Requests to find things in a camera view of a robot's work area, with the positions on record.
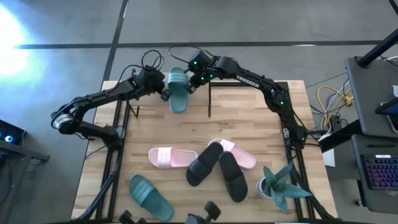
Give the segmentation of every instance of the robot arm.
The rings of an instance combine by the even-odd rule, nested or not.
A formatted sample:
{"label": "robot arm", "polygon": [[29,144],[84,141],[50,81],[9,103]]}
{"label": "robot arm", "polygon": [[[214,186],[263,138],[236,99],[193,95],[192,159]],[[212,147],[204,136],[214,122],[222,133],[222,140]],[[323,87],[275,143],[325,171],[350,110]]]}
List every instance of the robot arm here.
{"label": "robot arm", "polygon": [[85,113],[93,108],[116,100],[139,100],[144,95],[159,93],[164,101],[170,93],[164,90],[164,74],[152,67],[143,68],[138,75],[118,83],[110,90],[101,91],[84,97],[76,97],[69,104],[63,105],[51,114],[53,128],[62,134],[82,133],[84,136],[106,137],[110,130],[102,129],[83,121]]}
{"label": "robot arm", "polygon": [[209,58],[201,50],[197,51],[189,61],[188,70],[194,73],[185,85],[190,93],[214,78],[233,78],[260,90],[264,95],[267,107],[277,113],[283,122],[284,136],[290,140],[290,147],[296,150],[304,148],[307,130],[297,124],[292,103],[286,91],[278,83],[264,75],[241,68],[233,58],[224,56]]}

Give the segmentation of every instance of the yellow cable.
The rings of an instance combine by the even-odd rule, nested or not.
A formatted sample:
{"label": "yellow cable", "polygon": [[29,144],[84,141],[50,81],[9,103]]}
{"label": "yellow cable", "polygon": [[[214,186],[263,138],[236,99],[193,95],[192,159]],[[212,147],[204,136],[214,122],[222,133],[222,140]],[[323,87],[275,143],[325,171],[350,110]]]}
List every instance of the yellow cable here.
{"label": "yellow cable", "polygon": [[[340,100],[349,92],[351,92],[352,90],[348,90],[347,92],[344,93],[344,95],[340,96],[340,98],[337,100],[337,102],[335,103],[335,107],[333,107],[333,109],[331,111],[334,111],[337,108],[338,103],[340,102]],[[327,117],[326,115],[326,120],[323,122],[323,127],[325,128],[327,126],[327,124],[329,123],[329,120],[332,116],[332,112],[330,113],[330,116]]]}
{"label": "yellow cable", "polygon": [[320,98],[320,91],[321,91],[321,89],[324,89],[324,88],[328,88],[329,90],[333,90],[335,93],[339,93],[340,96],[344,96],[344,94],[340,93],[338,90],[336,90],[335,88],[333,88],[331,86],[321,86],[321,87],[318,88],[318,92],[317,92],[318,102],[321,105],[323,112],[326,113],[326,109],[325,109],[325,107],[324,107],[324,105],[322,103],[322,100]]}

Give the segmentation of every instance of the succulent plant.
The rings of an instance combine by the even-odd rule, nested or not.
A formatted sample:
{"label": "succulent plant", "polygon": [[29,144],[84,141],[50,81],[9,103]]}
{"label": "succulent plant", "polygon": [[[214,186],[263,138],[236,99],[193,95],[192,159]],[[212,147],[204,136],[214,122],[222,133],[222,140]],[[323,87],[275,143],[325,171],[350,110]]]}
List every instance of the succulent plant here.
{"label": "succulent plant", "polygon": [[277,174],[273,174],[268,167],[264,166],[266,185],[262,192],[267,196],[272,197],[275,205],[286,214],[287,202],[285,197],[300,198],[312,195],[296,185],[287,183],[292,168],[293,163],[291,162],[284,166]]}

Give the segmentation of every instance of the computer monitor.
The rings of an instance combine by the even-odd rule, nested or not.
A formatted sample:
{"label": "computer monitor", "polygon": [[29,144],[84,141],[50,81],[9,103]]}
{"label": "computer monitor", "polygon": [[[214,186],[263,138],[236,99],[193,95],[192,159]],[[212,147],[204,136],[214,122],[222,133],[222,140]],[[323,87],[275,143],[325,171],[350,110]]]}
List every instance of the computer monitor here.
{"label": "computer monitor", "polygon": [[387,103],[383,103],[375,110],[376,114],[384,115],[398,115],[398,97],[394,98]]}

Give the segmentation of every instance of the slide sandal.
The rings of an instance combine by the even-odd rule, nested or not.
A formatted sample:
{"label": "slide sandal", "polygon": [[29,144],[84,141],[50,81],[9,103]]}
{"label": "slide sandal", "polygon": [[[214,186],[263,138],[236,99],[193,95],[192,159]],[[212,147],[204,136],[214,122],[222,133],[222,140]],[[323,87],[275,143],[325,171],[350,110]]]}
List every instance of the slide sandal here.
{"label": "slide sandal", "polygon": [[229,196],[234,202],[243,201],[248,194],[248,184],[235,157],[230,152],[223,152],[220,155],[219,163]]}
{"label": "slide sandal", "polygon": [[157,191],[144,176],[134,175],[129,182],[132,199],[160,221],[169,220],[174,213],[173,206]]}
{"label": "slide sandal", "polygon": [[173,147],[153,148],[148,153],[150,163],[163,169],[188,167],[197,157],[197,152],[178,150]]}
{"label": "slide sandal", "polygon": [[188,183],[191,186],[199,185],[211,173],[222,152],[223,147],[220,143],[214,142],[208,145],[199,157],[189,165],[187,169]]}
{"label": "slide sandal", "polygon": [[209,144],[213,142],[219,142],[223,146],[224,152],[231,152],[234,155],[239,166],[243,169],[253,169],[256,165],[256,158],[254,157],[254,155],[241,149],[235,143],[225,139],[213,139],[209,142]]}
{"label": "slide sandal", "polygon": [[173,113],[184,113],[188,106],[189,93],[185,89],[184,84],[189,81],[188,75],[184,74],[182,68],[172,68],[169,73],[169,98],[170,110]]}

